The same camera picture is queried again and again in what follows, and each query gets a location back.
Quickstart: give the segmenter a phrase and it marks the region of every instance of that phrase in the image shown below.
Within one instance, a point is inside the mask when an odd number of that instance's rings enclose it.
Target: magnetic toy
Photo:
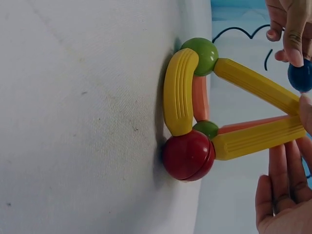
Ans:
[[[211,72],[286,115],[219,128],[209,117],[206,75]],[[163,164],[181,181],[201,179],[214,160],[235,159],[306,135],[297,95],[233,60],[219,58],[214,44],[204,38],[186,41],[171,58],[163,87],[163,114],[172,134],[163,149]]]

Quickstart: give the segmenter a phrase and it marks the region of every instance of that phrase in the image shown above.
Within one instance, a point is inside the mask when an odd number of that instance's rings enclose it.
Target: hand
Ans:
[[[312,134],[312,102],[306,95],[300,98],[300,118]],[[312,172],[312,141],[308,137],[270,149],[269,175],[259,178],[255,197],[256,226],[260,234],[311,233],[312,190],[308,187],[301,156]]]
[[[267,38],[279,41],[285,28],[284,50],[278,51],[275,58],[303,66],[303,58],[312,57],[312,0],[266,0],[266,5],[271,19]]]

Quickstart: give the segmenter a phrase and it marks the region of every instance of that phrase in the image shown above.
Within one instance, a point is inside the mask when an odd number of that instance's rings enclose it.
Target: plastic ball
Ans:
[[[193,129],[205,134],[210,140],[218,135],[219,130],[218,126],[211,121],[200,121],[194,125]]]
[[[181,49],[189,48],[194,50],[199,56],[199,62],[194,75],[204,77],[210,74],[219,58],[215,45],[205,38],[192,38],[186,41]]]
[[[163,164],[178,180],[194,181],[205,176],[215,160],[215,150],[208,138],[195,130],[173,136],[163,149]]]
[[[306,93],[312,89],[312,64],[309,60],[304,59],[302,67],[295,67],[289,64],[288,80],[292,87],[301,92]]]

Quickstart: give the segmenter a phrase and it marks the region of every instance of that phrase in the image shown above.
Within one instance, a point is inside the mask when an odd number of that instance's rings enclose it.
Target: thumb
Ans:
[[[305,8],[302,9],[293,4],[287,11],[287,23],[283,37],[284,50],[289,62],[295,67],[303,66],[302,34],[307,20],[308,14]]]
[[[312,136],[312,100],[302,94],[299,100],[299,114],[303,127]]]

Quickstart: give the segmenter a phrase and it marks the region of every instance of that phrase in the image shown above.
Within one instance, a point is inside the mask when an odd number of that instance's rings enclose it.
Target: yellow curved rod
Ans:
[[[192,81],[198,65],[198,54],[189,49],[171,58],[163,88],[165,123],[173,136],[188,134],[193,126]]]
[[[217,135],[212,142],[216,160],[230,160],[284,144],[306,134],[300,117],[289,116],[274,122]]]

